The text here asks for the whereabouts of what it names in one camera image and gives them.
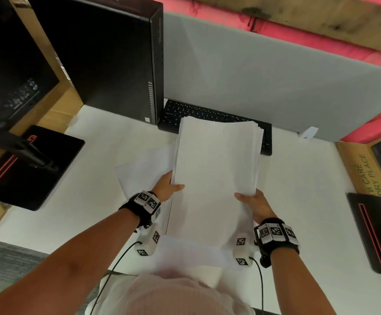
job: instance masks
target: wristband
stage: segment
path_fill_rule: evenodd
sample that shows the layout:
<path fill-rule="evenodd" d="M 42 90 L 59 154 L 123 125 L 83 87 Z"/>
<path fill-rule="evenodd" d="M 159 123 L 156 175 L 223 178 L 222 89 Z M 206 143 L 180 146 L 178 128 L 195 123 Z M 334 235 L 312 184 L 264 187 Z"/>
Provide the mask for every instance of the wristband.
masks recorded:
<path fill-rule="evenodd" d="M 261 251 L 261 265 L 264 268 L 271 266 L 271 253 L 280 247 L 294 249 L 298 254 L 299 242 L 292 228 L 277 217 L 270 217 L 254 228 L 256 244 Z"/>
<path fill-rule="evenodd" d="M 161 202 L 155 193 L 142 191 L 129 199 L 127 203 L 119 208 L 127 208 L 140 218 L 138 227 L 151 226 L 155 219 L 160 215 Z"/>

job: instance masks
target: black keyboard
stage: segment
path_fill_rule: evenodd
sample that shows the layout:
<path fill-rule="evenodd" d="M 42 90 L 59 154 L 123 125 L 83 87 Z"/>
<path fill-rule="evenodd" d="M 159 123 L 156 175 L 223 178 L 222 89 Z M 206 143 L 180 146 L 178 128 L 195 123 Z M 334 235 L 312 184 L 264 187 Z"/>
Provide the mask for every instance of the black keyboard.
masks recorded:
<path fill-rule="evenodd" d="M 196 105 L 168 100 L 158 122 L 158 128 L 171 133 L 179 133 L 180 120 L 182 117 L 192 116 L 207 121 L 218 121 L 221 123 L 236 123 L 241 121 L 254 121 L 263 129 L 263 140 L 261 154 L 270 156 L 272 154 L 272 124 L 254 119 L 235 116 L 217 110 L 199 107 Z"/>

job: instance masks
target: person's right arm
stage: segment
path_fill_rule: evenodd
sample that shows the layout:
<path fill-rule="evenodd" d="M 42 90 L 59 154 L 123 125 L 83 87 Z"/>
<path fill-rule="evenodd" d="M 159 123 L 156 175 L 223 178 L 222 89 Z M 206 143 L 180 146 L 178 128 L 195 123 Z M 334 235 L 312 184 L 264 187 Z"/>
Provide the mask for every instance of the person's right arm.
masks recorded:
<path fill-rule="evenodd" d="M 260 190 L 256 195 L 235 194 L 253 211 L 253 219 L 261 223 L 277 217 Z M 336 315 L 327 297 L 293 249 L 278 248 L 271 253 L 272 273 L 282 315 Z"/>

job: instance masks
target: person's left hand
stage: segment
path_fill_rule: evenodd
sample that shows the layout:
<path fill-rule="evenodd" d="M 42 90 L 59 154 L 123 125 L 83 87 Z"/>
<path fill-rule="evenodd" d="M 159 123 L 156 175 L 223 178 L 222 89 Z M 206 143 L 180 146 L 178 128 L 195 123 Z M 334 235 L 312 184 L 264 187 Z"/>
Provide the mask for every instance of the person's left hand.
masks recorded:
<path fill-rule="evenodd" d="M 180 191 L 184 188 L 184 184 L 170 184 L 172 181 L 172 173 L 173 171 L 170 171 L 165 175 L 162 175 L 154 188 L 151 190 L 156 194 L 156 197 L 161 202 L 167 201 L 174 192 Z"/>

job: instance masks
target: gray partition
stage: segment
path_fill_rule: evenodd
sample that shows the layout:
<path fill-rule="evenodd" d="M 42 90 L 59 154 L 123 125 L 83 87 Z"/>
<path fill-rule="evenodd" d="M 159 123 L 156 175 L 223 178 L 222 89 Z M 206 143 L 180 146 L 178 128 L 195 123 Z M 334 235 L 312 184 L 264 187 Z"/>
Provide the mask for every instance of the gray partition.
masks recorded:
<path fill-rule="evenodd" d="M 164 95 L 337 141 L 381 112 L 381 68 L 165 12 Z"/>

